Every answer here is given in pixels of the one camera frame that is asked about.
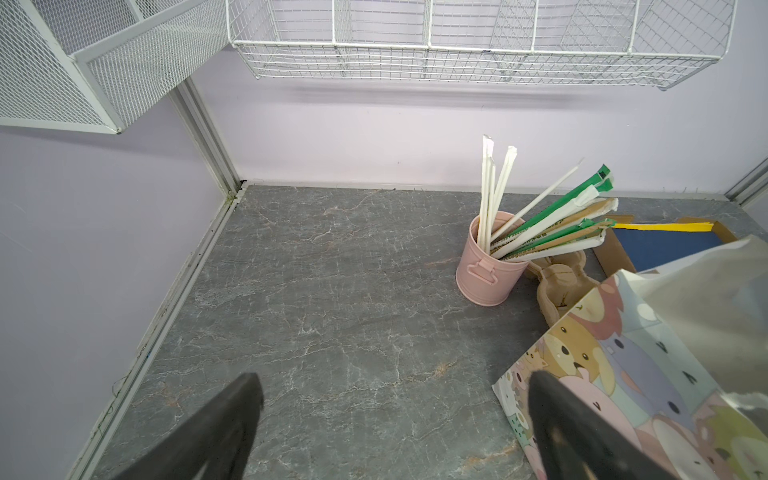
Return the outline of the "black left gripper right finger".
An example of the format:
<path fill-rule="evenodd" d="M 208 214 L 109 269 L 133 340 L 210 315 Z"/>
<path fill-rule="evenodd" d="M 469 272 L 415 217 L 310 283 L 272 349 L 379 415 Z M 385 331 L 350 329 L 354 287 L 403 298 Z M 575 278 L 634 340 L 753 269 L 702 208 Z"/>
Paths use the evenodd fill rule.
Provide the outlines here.
<path fill-rule="evenodd" d="M 529 407 L 549 480 L 672 477 L 546 371 L 530 378 Z"/>

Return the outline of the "white cartoon gift bag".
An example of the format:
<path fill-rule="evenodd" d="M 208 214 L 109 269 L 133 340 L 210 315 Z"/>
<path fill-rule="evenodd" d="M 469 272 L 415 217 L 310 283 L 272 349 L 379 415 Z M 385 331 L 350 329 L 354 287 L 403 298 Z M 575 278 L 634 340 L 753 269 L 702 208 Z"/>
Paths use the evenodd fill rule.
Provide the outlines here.
<path fill-rule="evenodd" d="M 767 475 L 767 245 L 757 237 L 587 293 L 493 385 L 535 475 L 532 375 L 552 375 L 677 479 Z"/>

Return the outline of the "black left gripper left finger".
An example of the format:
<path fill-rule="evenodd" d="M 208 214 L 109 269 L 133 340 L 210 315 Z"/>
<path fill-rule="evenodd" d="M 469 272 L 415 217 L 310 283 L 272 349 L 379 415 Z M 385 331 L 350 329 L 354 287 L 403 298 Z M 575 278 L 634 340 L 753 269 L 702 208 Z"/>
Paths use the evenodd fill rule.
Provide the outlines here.
<path fill-rule="evenodd" d="M 241 479 L 264 408 L 255 373 L 244 373 L 118 479 Z"/>

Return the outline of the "blue napkin stack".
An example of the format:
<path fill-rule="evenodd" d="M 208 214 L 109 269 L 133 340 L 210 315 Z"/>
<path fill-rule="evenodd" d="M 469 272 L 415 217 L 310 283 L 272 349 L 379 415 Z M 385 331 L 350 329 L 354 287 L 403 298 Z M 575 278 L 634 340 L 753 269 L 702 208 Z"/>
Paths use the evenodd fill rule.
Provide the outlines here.
<path fill-rule="evenodd" d="M 718 247 L 723 241 L 713 232 L 614 230 L 635 272 Z"/>

